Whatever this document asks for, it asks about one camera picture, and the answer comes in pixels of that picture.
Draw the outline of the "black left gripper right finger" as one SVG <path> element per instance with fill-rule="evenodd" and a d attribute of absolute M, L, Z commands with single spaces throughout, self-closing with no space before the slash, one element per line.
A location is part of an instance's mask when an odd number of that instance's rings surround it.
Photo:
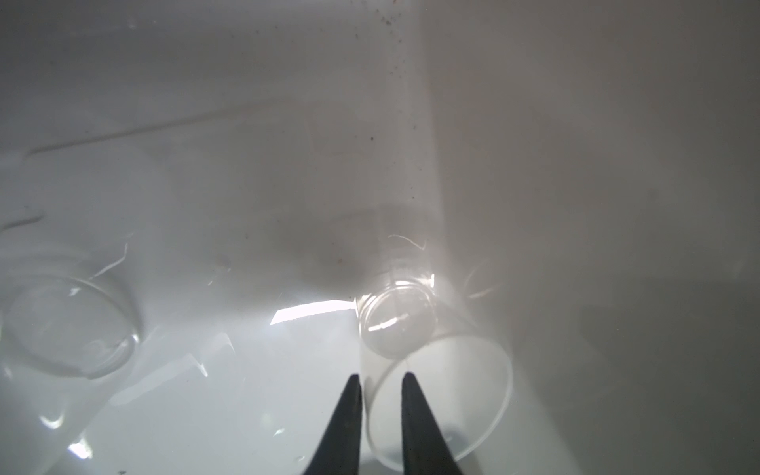
<path fill-rule="evenodd" d="M 412 372 L 402 380 L 401 427 L 405 475 L 462 475 L 425 394 Z"/>

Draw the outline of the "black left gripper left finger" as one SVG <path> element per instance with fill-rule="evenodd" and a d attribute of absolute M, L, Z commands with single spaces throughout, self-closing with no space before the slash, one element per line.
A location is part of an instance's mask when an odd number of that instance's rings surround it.
<path fill-rule="evenodd" d="M 348 377 L 304 475 L 358 475 L 362 431 L 360 377 Z"/>

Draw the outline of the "white plastic storage bin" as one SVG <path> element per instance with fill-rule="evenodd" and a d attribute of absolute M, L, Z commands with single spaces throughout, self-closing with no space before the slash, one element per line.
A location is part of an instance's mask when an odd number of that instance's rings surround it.
<path fill-rule="evenodd" d="M 755 1 L 5 1 L 6 230 L 142 330 L 1 348 L 5 474 L 303 473 L 401 273 L 512 360 L 462 472 L 759 470 Z"/>

